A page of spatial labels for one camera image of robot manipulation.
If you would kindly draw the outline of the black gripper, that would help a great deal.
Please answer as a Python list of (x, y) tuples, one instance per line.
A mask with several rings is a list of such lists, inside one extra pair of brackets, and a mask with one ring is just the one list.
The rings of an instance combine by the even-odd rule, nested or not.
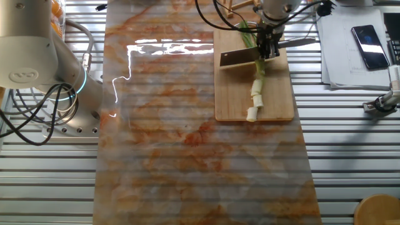
[(257, 34), (261, 36), (261, 46), (258, 47), (260, 59), (272, 59), (278, 57), (278, 47), (280, 35), (284, 32), (284, 26), (275, 26), (273, 24), (258, 24)]

